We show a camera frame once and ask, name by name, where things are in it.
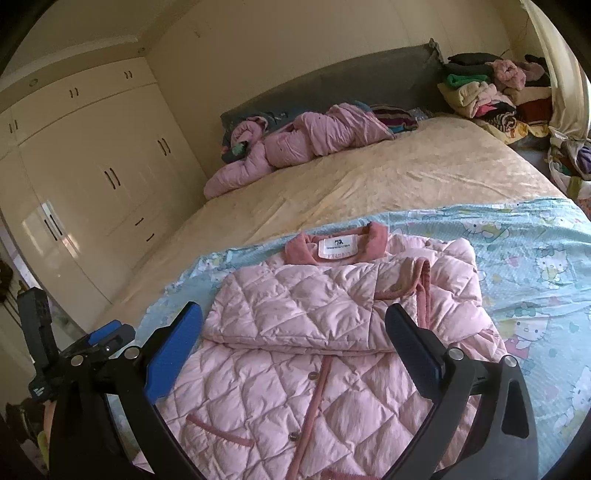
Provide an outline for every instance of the black device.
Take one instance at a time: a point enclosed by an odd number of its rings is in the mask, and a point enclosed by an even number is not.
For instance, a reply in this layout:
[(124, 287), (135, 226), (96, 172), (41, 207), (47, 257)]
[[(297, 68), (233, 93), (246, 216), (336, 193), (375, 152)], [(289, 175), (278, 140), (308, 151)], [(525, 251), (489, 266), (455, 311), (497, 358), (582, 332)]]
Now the black device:
[[(111, 348), (127, 345), (133, 328), (95, 332), (58, 353), (45, 293), (31, 289), (19, 296), (18, 305), (37, 368), (31, 389), (35, 393), (43, 388), (37, 392), (40, 401), (57, 400), (51, 428), (52, 479), (206, 480), (154, 406), (158, 396), (170, 391), (184, 363), (166, 358), (167, 348), (184, 348), (188, 355), (199, 335), (200, 324), (194, 325), (202, 321), (197, 304), (188, 303), (143, 347), (129, 346), (116, 358), (109, 358)], [(483, 362), (459, 348), (446, 349), (433, 332), (417, 327), (400, 304), (388, 308), (385, 324), (418, 392), (433, 401), (433, 408), (384, 480), (536, 480), (534, 416), (515, 358)], [(182, 339), (180, 347), (175, 338)], [(159, 387), (156, 378), (164, 386)], [(135, 467), (126, 457), (106, 399), (109, 393), (119, 395), (154, 473)], [(463, 450), (455, 464), (435, 472), (471, 395), (481, 398)]]

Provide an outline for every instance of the pile of clothes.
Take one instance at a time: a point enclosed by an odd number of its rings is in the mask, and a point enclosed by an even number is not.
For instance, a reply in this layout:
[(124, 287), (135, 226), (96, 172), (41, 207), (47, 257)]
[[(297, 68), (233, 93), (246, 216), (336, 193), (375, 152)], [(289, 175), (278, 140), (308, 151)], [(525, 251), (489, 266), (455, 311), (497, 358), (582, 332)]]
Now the pile of clothes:
[(249, 185), (278, 168), (306, 163), (347, 148), (364, 147), (418, 128), (429, 114), (362, 102), (333, 105), (326, 113), (257, 112), (230, 126), (222, 142), (227, 164), (210, 178), (208, 200)]
[(541, 57), (514, 63), (489, 53), (449, 57), (449, 73), (437, 87), (453, 110), (472, 119), (503, 143), (548, 137), (552, 90)]
[(591, 220), (591, 139), (552, 145), (548, 164), (554, 184)]

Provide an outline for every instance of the metal screw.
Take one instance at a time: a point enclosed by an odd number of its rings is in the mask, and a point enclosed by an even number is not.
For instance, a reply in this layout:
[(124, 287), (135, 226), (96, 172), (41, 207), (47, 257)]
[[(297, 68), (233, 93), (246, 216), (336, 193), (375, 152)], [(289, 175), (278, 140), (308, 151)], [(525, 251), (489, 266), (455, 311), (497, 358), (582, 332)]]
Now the metal screw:
[(70, 360), (70, 364), (73, 367), (79, 367), (82, 365), (83, 361), (84, 361), (84, 357), (82, 355), (75, 355), (72, 357), (72, 360)]
[(450, 348), (447, 351), (447, 354), (449, 355), (449, 358), (454, 360), (461, 360), (464, 358), (464, 352), (462, 352), (459, 348)]
[(516, 366), (516, 365), (517, 365), (517, 360), (515, 359), (515, 357), (514, 357), (514, 356), (507, 355), (507, 356), (504, 358), (504, 360), (505, 360), (505, 363), (506, 363), (507, 365), (509, 365), (510, 367), (514, 367), (514, 366)]
[(125, 352), (123, 352), (124, 357), (127, 360), (133, 360), (134, 358), (139, 357), (139, 348), (136, 346), (130, 346)]

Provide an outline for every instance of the drawer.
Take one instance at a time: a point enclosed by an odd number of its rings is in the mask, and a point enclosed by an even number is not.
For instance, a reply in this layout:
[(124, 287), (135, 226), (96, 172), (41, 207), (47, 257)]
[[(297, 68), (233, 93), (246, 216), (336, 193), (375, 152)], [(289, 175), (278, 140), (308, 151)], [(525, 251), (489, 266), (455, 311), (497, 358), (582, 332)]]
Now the drawer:
[(118, 261), (133, 269), (140, 259), (155, 245), (163, 231), (170, 229), (156, 195), (136, 208), (109, 236), (111, 251), (117, 252)]

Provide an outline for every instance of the beige bedspread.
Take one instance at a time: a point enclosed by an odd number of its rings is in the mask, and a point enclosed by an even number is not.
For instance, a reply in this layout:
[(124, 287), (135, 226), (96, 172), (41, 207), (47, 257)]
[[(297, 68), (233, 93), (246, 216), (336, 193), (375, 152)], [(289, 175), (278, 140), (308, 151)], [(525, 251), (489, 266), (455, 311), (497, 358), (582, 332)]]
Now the beige bedspread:
[(434, 118), (419, 130), (278, 170), (209, 201), (139, 269), (96, 326), (137, 326), (200, 255), (387, 210), (563, 196), (541, 173), (475, 124)]

